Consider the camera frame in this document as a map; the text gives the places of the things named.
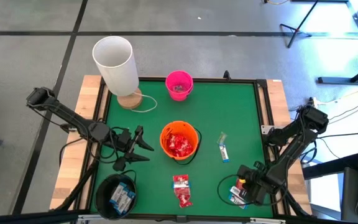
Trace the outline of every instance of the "black bowl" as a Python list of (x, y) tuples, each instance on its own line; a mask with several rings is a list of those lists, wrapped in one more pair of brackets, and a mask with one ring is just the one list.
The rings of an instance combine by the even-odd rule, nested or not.
[[(128, 190), (136, 194), (135, 198), (129, 205), (128, 211), (125, 214), (118, 214), (114, 205), (110, 202), (110, 198), (116, 190), (119, 183), (122, 182), (127, 185)], [(127, 216), (135, 207), (137, 201), (137, 192), (134, 181), (124, 174), (113, 174), (107, 177), (99, 186), (96, 192), (96, 209), (99, 214), (108, 220), (118, 220)]]

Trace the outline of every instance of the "orange bucket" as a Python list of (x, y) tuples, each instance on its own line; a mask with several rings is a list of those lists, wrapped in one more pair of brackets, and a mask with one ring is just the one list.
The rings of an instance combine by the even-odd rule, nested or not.
[[(189, 140), (190, 144), (193, 146), (193, 150), (187, 156), (176, 157), (171, 153), (171, 150), (168, 148), (168, 139), (169, 134), (181, 134)], [(196, 130), (187, 122), (184, 121), (174, 121), (167, 124), (161, 132), (160, 135), (160, 144), (164, 152), (171, 158), (175, 160), (185, 160), (189, 158), (197, 149), (198, 145), (198, 134)]]

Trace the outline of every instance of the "red candy wrapper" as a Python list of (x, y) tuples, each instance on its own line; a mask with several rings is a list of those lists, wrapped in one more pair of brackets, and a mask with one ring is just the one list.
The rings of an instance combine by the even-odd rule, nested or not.
[(173, 192), (179, 199), (179, 206), (185, 208), (193, 205), (190, 200), (190, 186), (189, 175), (174, 175), (173, 176)]
[(193, 146), (189, 140), (181, 134), (170, 134), (168, 137), (168, 148), (172, 151), (172, 154), (176, 157), (183, 157), (189, 155)]

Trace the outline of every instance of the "green board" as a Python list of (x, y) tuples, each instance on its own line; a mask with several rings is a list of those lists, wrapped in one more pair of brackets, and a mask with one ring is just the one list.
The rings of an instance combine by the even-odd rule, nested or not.
[[(236, 174), (239, 166), (253, 167), (255, 161), (264, 162), (260, 126), (257, 114), (254, 87), (250, 84), (195, 83), (185, 101), (173, 101), (164, 82), (140, 82), (142, 93), (154, 97), (158, 106), (147, 113), (136, 113), (122, 109), (112, 96), (107, 118), (110, 127), (130, 128), (133, 133), (137, 125), (144, 127), (143, 139), (155, 151), (136, 147), (135, 153), (150, 158), (148, 162), (128, 164), (126, 170), (137, 172), (137, 205), (132, 214), (156, 215), (206, 215), (225, 217), (272, 217), (269, 206), (250, 205), (243, 210), (226, 205), (218, 198), (216, 187), (225, 176)], [(154, 106), (151, 99), (144, 98), (137, 110)], [(186, 121), (200, 130), (202, 142), (196, 158), (186, 166), (178, 165), (160, 147), (160, 133), (172, 121)], [(221, 132), (227, 134), (226, 147), (230, 162), (223, 163), (216, 141)], [(110, 155), (111, 148), (102, 147), (103, 156)], [(114, 174), (112, 164), (99, 164), (93, 190), (91, 212), (96, 213), (94, 195), (100, 183)], [(193, 206), (179, 207), (179, 199), (173, 193), (173, 175), (188, 174), (191, 182)], [(220, 193), (229, 196), (229, 188), (235, 177), (221, 185)]]

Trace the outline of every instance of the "pink cup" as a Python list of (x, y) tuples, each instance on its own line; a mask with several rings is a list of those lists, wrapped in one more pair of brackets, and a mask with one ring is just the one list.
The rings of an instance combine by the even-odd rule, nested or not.
[(193, 78), (185, 71), (174, 71), (168, 75), (165, 86), (173, 100), (183, 101), (193, 90)]

